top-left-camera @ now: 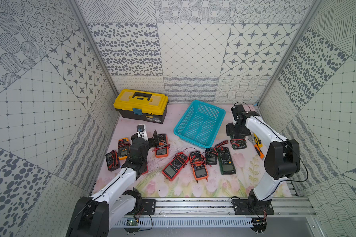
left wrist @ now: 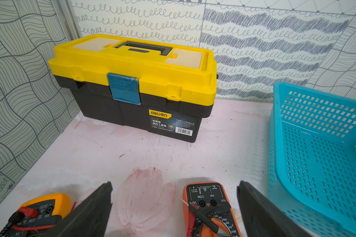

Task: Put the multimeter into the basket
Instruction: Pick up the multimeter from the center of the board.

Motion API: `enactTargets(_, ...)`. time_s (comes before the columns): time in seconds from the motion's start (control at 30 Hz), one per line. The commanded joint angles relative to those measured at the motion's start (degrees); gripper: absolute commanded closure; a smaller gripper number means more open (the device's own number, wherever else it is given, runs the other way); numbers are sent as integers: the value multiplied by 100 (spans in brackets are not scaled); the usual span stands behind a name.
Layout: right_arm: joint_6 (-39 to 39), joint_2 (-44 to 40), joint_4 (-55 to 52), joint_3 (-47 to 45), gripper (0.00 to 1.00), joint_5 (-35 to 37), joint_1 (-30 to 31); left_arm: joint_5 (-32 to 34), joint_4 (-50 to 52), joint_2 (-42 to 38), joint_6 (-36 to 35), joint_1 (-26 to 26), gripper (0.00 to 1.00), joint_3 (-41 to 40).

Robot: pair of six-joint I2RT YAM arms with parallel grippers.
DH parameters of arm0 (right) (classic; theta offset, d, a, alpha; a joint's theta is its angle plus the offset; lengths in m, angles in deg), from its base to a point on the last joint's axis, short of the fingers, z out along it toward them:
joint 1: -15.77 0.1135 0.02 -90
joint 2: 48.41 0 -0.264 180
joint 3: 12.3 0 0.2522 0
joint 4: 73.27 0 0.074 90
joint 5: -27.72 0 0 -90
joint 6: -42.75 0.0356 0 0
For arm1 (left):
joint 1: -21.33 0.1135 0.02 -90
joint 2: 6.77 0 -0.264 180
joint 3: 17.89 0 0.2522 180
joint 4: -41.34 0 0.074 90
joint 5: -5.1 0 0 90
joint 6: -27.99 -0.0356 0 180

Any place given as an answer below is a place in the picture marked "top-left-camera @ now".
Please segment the dark green multimeter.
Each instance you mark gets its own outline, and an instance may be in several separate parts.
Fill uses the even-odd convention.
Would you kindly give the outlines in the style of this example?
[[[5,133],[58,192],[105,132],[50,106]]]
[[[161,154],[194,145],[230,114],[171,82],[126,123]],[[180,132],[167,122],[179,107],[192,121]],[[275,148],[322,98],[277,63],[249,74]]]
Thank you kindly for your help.
[[[247,143],[246,143],[245,139],[231,139],[230,144],[234,150],[240,150],[240,149],[247,148]]]
[[[218,163],[220,166],[221,175],[233,175],[236,174],[236,169],[231,158],[229,148],[220,147],[216,148],[218,153]]]

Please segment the red multimeter with grey screen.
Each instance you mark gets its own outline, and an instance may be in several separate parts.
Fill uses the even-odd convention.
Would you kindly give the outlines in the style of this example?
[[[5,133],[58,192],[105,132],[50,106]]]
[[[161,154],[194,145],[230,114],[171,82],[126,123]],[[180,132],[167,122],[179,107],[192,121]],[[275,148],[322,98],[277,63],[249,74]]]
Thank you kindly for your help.
[[[186,167],[188,156],[184,152],[176,153],[172,161],[162,170],[162,174],[169,180],[173,181],[180,171]]]

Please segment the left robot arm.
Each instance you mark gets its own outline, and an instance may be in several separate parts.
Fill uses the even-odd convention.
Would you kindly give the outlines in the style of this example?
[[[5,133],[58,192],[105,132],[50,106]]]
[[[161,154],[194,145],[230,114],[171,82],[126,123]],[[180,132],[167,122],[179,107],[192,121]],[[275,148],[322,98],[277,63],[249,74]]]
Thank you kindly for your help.
[[[157,137],[149,139],[144,124],[136,129],[128,157],[117,176],[91,197],[77,201],[66,236],[106,237],[126,215],[133,216],[136,222],[142,215],[154,215],[156,201],[143,199],[141,193],[137,189],[130,190],[130,186],[147,172],[148,152],[157,146]]]

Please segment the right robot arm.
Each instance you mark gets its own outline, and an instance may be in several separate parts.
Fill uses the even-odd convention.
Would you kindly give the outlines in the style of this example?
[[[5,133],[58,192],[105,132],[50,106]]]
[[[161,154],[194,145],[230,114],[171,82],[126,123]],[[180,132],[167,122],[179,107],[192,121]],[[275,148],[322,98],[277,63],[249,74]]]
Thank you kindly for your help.
[[[300,171],[299,143],[277,133],[257,112],[245,111],[243,105],[234,105],[231,112],[233,122],[226,125],[227,136],[241,141],[254,134],[268,149],[264,160],[265,174],[251,190],[248,204],[250,207],[270,205],[279,185]]]

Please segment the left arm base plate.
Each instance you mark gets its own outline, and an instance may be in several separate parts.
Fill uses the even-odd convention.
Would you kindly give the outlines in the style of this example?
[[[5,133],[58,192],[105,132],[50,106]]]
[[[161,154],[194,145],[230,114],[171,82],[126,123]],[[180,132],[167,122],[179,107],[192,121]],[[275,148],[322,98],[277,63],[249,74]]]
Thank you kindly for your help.
[[[156,199],[141,199],[136,201],[134,210],[127,213],[127,215],[141,216],[154,215],[156,209]]]

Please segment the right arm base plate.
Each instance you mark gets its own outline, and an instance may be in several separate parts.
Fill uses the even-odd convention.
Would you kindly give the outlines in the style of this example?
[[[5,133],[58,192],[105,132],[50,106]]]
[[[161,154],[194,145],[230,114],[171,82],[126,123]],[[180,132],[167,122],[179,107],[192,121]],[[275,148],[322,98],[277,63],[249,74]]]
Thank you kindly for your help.
[[[230,200],[235,215],[274,215],[272,201],[250,201],[247,199],[232,198]]]

